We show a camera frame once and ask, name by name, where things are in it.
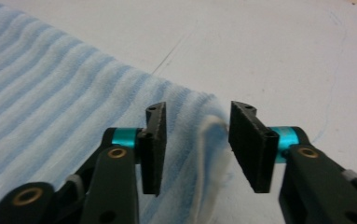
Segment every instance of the towel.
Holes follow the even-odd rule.
[[[138,185],[140,221],[206,223],[230,160],[217,99],[0,5],[0,200],[28,182],[58,189],[105,129],[145,127],[145,109],[159,102],[167,104],[168,134],[161,193],[143,195]]]

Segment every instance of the folded cloth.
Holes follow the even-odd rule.
[[[215,97],[0,5],[0,200],[28,182],[58,189],[105,129],[145,127],[144,110],[158,102],[167,103],[168,144],[160,195],[139,185],[141,223],[206,223],[229,160],[227,117]]]

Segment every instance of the blue and white striped cloth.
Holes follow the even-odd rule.
[[[18,10],[0,5],[0,199],[19,185],[58,189],[108,127],[145,127],[167,102],[168,145],[159,197],[142,223],[206,223],[229,160],[215,97],[152,77]]]

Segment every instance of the round metal fastener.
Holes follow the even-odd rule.
[[[25,189],[15,196],[12,203],[16,206],[23,206],[29,203],[33,203],[38,200],[43,193],[41,188]]]
[[[119,159],[126,155],[127,151],[123,148],[114,148],[108,152],[108,156],[112,159]]]
[[[298,152],[300,154],[302,154],[303,156],[309,157],[309,158],[318,158],[318,156],[319,156],[318,153],[315,150],[313,150],[311,148],[306,148],[306,147],[300,148],[298,150]]]

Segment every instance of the white table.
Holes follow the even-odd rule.
[[[123,63],[297,125],[357,172],[357,0],[0,0]],[[236,161],[213,223],[283,223],[283,165],[256,195]]]

